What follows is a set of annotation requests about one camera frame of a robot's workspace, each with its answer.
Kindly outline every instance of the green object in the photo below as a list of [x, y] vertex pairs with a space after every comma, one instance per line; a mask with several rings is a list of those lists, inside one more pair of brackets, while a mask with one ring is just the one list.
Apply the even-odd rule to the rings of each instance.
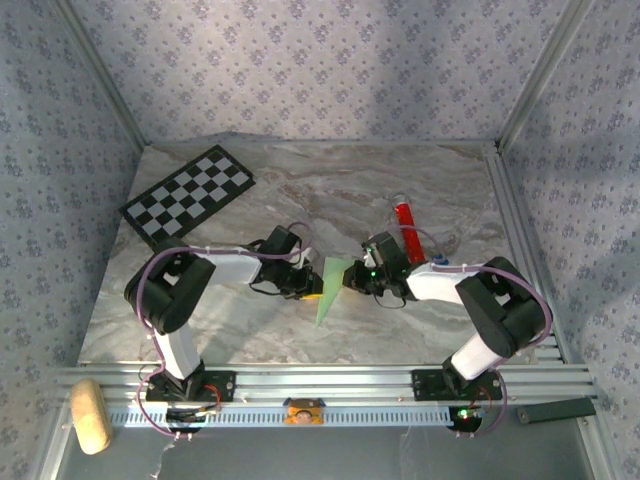
[[322, 323], [324, 317], [327, 316], [327, 312], [331, 307], [331, 304], [338, 296], [338, 292], [342, 287], [342, 277], [344, 271], [353, 265], [353, 260], [344, 260], [342, 258], [326, 257], [324, 259], [324, 273], [322, 274], [322, 281], [324, 282], [324, 289], [322, 290], [322, 296], [318, 302], [318, 313], [316, 314], [316, 327]]

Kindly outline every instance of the black and white checkerboard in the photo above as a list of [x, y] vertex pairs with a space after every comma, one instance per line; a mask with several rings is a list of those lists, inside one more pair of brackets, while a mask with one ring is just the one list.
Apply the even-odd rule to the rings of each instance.
[[153, 247], [186, 235], [254, 184], [251, 172], [216, 145], [120, 211]]

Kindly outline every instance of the table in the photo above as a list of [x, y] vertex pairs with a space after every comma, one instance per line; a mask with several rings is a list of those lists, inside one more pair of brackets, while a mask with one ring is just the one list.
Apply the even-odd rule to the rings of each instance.
[[[129, 198], [211, 146], [147, 147]], [[416, 224], [441, 241], [452, 263], [510, 257], [485, 162], [472, 144], [222, 146], [254, 173], [256, 185], [189, 233], [184, 238], [188, 244], [246, 244], [264, 238], [278, 224], [303, 220], [313, 229], [317, 266], [325, 255], [359, 258], [362, 241], [394, 224], [390, 199], [403, 191], [411, 198]], [[432, 249], [427, 240], [423, 246]], [[122, 221], [80, 363], [156, 360], [123, 298], [125, 285], [151, 254]], [[371, 297], [342, 289], [317, 328], [316, 307], [314, 301], [268, 297], [245, 285], [213, 285], [205, 290], [190, 325], [207, 364], [437, 364], [474, 332], [463, 307], [440, 302], [410, 302], [404, 309], [388, 310]]]

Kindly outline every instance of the red cylinder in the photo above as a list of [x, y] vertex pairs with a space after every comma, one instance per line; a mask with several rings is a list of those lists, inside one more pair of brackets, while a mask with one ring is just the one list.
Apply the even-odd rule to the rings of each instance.
[[[411, 208], [409, 207], [409, 198], [400, 193], [393, 197], [393, 208], [398, 216], [398, 223], [400, 225], [408, 225], [415, 227], [413, 223], [413, 215], [411, 214]], [[422, 245], [418, 238], [418, 232], [410, 228], [402, 229], [402, 236], [404, 237], [404, 244], [407, 247], [407, 255], [409, 261], [412, 264], [425, 262], [424, 253], [422, 252]]]

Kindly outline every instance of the patterned wallpaper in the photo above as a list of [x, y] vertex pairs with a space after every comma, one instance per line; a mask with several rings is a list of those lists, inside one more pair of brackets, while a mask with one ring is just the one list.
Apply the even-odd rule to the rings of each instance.
[[0, 478], [74, 365], [137, 155], [46, 4], [0, 3]]
[[640, 478], [640, 6], [596, 0], [507, 162], [568, 339]]
[[495, 138], [566, 1], [72, 4], [154, 143]]

